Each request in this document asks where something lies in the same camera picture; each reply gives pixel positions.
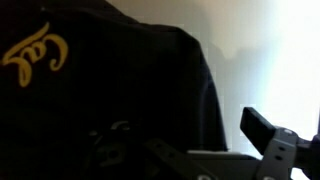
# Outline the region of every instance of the yellow script lettering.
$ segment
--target yellow script lettering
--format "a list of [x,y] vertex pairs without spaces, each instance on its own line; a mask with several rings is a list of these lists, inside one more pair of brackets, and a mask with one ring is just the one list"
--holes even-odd
[[58,71],[65,63],[65,60],[68,55],[68,44],[59,35],[46,35],[46,33],[49,30],[49,27],[50,24],[47,22],[45,26],[41,28],[38,32],[13,46],[3,56],[1,63],[3,66],[7,66],[9,64],[16,64],[18,66],[18,78],[21,87],[28,86],[32,79],[32,66],[29,63],[29,61],[32,64],[34,64],[46,55],[47,41],[52,41],[53,43],[55,43],[58,46],[60,52],[59,60],[52,59],[50,61],[50,69],[52,71]]

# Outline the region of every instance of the white wall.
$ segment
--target white wall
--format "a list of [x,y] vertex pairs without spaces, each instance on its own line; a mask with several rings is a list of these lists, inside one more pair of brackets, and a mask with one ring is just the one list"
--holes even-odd
[[244,106],[303,138],[320,107],[320,11],[316,0],[109,0],[151,24],[196,37],[217,86],[228,146],[259,157],[239,129]]

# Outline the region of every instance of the black fabric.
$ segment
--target black fabric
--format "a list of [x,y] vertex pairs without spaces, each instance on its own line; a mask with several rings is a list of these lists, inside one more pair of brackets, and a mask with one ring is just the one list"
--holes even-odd
[[[0,13],[0,177],[79,178],[88,132],[116,121],[138,123],[183,152],[227,150],[201,46],[183,30],[139,23],[104,1],[5,0]],[[21,69],[4,55],[47,22],[47,34],[68,44],[66,61],[51,71],[61,51],[46,43],[36,63],[24,57],[32,77],[21,87]]]

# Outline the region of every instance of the black jacket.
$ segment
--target black jacket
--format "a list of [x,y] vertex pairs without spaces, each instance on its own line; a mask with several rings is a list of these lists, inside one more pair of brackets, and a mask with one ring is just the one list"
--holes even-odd
[[77,174],[88,132],[117,121],[183,152],[226,150],[196,39],[104,1],[48,2],[0,2],[0,177]]

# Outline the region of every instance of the screw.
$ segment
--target screw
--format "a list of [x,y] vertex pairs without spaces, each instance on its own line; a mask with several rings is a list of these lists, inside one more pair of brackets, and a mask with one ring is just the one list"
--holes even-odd
[[199,175],[198,180],[211,180],[211,178],[208,175]]

